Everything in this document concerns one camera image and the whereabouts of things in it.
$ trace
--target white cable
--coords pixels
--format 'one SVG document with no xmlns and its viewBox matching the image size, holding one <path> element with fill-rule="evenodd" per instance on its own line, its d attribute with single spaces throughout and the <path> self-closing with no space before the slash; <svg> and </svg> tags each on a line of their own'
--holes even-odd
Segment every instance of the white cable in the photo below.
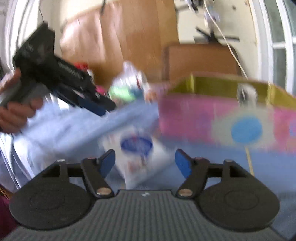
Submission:
<svg viewBox="0 0 296 241">
<path fill-rule="evenodd" d="M 242 68 L 240 62 L 238 61 L 238 59 L 236 58 L 236 56 L 235 56 L 234 53 L 232 52 L 232 49 L 231 49 L 231 47 L 230 47 L 230 45 L 229 45 L 229 43 L 228 43 L 228 41 L 227 41 L 225 35 L 222 33 L 222 31 L 221 31 L 221 29 L 219 28 L 218 24 L 216 23 L 216 21 L 215 21 L 215 20 L 213 19 L 213 17 L 211 16 L 211 14 L 210 14 L 210 12 L 209 12 L 209 10 L 208 10 L 208 8 L 207 8 L 207 5 L 204 4 L 204 6 L 205 6 L 205 10 L 207 11 L 207 13 L 208 13 L 210 19 L 213 21 L 214 25 L 217 27 L 217 29 L 219 30 L 220 34 L 221 34 L 222 37 L 224 38 L 224 40 L 225 40 L 225 42 L 226 42 L 226 44 L 227 44 L 227 46 L 228 46 L 228 48 L 229 48 L 229 51 L 230 51 L 230 53 L 232 54 L 233 58 L 235 59 L 235 61 L 236 61 L 237 64 L 239 65 L 239 67 L 240 67 L 240 69 L 242 70 L 242 72 L 243 72 L 244 76 L 246 77 L 246 79 L 248 79 L 248 76 L 247 76 L 246 72 L 244 71 L 244 69 Z"/>
</svg>

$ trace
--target brown cardboard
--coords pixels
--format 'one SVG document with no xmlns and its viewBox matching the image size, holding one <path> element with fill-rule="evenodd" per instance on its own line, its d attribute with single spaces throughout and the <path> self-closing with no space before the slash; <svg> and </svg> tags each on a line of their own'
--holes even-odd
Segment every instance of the brown cardboard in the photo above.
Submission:
<svg viewBox="0 0 296 241">
<path fill-rule="evenodd" d="M 192 72 L 238 74 L 240 69 L 227 46 L 175 44 L 164 49 L 164 78 L 176 81 Z"/>
<path fill-rule="evenodd" d="M 178 42 L 172 0 L 119 0 L 108 3 L 104 14 L 93 9 L 69 21 L 60 40 L 63 58 L 87 62 L 95 82 L 108 87 L 131 61 L 143 71 L 162 68 L 162 49 Z"/>
</svg>

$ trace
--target white logo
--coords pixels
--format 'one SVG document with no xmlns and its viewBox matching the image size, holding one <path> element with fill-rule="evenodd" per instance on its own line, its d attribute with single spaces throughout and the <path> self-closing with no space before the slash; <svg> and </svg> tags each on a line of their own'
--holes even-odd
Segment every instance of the white logo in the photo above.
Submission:
<svg viewBox="0 0 296 241">
<path fill-rule="evenodd" d="M 77 77 L 77 78 L 81 78 L 80 74 L 79 74 L 78 72 L 74 71 L 73 69 L 71 69 L 70 67 L 64 65 L 64 64 L 61 63 L 61 62 L 58 62 L 58 64 L 59 64 L 59 67 L 60 67 L 60 68 L 62 68 L 62 69 L 64 69 L 64 70 L 67 70 L 70 74 L 74 75 L 74 76 Z"/>
<path fill-rule="evenodd" d="M 145 193 L 142 193 L 141 195 L 142 195 L 143 197 L 148 197 L 148 196 L 150 196 L 150 193 L 145 192 Z"/>
</svg>

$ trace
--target white packet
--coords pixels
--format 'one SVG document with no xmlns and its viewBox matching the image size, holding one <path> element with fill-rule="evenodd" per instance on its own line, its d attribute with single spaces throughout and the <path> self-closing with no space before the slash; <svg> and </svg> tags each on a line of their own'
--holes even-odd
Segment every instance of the white packet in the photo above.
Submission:
<svg viewBox="0 0 296 241">
<path fill-rule="evenodd" d="M 133 126 L 106 136 L 103 146 L 105 151 L 115 151 L 115 166 L 125 180 L 126 189 L 135 188 L 174 160 L 173 151 Z"/>
</svg>

